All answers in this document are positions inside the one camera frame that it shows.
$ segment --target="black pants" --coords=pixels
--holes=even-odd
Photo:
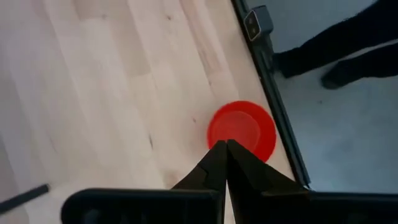
[[[301,47],[279,54],[284,75],[292,77],[321,67],[366,47],[398,39],[398,0],[379,0],[358,15],[333,25]],[[363,77],[398,74],[398,44],[350,59]]]

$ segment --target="gray floor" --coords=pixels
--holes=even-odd
[[[266,4],[275,52],[289,50],[372,0],[248,0]],[[360,80],[324,90],[333,65],[286,80],[276,75],[311,187],[334,192],[398,192],[398,77]]]

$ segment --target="person's leg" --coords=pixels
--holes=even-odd
[[[392,44],[356,58],[337,63],[323,78],[322,85],[337,89],[364,77],[391,77],[398,75],[398,44]]]
[[[321,67],[366,47],[398,39],[398,1],[378,1],[358,15],[333,25],[301,47],[275,55],[289,78]]]

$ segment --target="red cup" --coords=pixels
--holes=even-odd
[[[276,129],[272,117],[259,105],[235,101],[221,107],[210,121],[207,143],[234,139],[263,162],[275,149]]]

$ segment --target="wood grain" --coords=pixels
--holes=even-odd
[[[0,1],[0,100],[1,195],[52,186],[0,223],[59,223],[88,187],[168,189],[220,106],[269,111],[229,0]],[[280,139],[268,163],[293,178]]]

